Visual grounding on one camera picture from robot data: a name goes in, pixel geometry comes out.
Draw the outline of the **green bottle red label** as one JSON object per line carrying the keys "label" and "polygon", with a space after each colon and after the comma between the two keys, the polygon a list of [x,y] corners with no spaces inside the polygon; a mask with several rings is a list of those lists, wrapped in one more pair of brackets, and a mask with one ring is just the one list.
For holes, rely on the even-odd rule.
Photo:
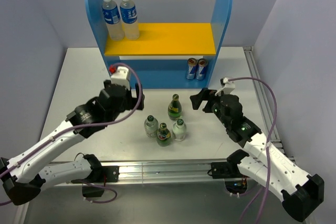
{"label": "green bottle red label", "polygon": [[169,129],[167,128],[166,123],[161,123],[159,125],[159,128],[156,132],[156,140],[157,140],[157,143],[162,147],[166,147],[170,144],[171,133]]}

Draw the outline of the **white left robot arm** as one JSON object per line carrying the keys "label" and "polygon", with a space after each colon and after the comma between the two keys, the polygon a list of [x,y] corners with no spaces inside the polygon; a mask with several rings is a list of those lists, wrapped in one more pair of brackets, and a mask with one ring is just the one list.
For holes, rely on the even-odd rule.
{"label": "white left robot arm", "polygon": [[93,154],[80,160],[51,166],[50,162],[70,147],[88,139],[108,125],[119,122],[118,115],[126,110],[133,113],[144,107],[140,83],[135,85],[136,97],[130,89],[104,81],[97,97],[77,106],[66,119],[29,150],[7,159],[1,158],[1,181],[5,193],[15,205],[23,205],[54,185],[67,181],[94,183],[103,173],[100,161]]}

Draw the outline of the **green bottle gold cap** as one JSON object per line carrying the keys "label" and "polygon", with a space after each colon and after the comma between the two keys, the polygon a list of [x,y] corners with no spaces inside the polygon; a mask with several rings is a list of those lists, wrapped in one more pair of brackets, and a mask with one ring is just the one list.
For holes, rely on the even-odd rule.
{"label": "green bottle gold cap", "polygon": [[178,120],[182,114],[182,105],[179,101],[179,95],[174,94],[172,96],[172,101],[169,103],[167,108],[168,116],[171,120]]}

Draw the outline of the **blue label water bottle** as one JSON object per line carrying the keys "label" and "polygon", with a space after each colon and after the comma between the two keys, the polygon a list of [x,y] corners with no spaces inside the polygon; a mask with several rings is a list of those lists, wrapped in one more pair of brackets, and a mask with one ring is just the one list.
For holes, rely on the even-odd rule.
{"label": "blue label water bottle", "polygon": [[127,39],[138,39],[140,37],[140,31],[135,3],[132,0],[121,0],[120,13]]}

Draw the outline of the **clear glass bottle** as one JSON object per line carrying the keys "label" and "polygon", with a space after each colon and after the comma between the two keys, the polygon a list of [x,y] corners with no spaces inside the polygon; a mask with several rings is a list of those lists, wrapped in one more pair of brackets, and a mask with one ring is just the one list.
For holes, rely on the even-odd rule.
{"label": "clear glass bottle", "polygon": [[148,137],[156,137],[156,132],[158,128],[159,128],[158,120],[154,116],[148,115],[148,117],[144,121],[144,129],[146,135]]}
{"label": "clear glass bottle", "polygon": [[176,141],[183,141],[186,137],[186,124],[183,119],[178,119],[172,128],[172,136]]}

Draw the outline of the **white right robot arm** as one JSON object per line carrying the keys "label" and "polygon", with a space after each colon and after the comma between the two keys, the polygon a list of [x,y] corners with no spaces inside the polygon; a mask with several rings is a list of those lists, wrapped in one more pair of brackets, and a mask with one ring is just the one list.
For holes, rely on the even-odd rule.
{"label": "white right robot arm", "polygon": [[305,221],[323,202],[324,180],[318,174],[310,175],[267,142],[265,133],[243,115],[238,96],[203,88],[190,100],[194,110],[206,101],[203,111],[216,115],[229,138],[240,146],[228,156],[225,173],[242,174],[264,186],[298,222]]}

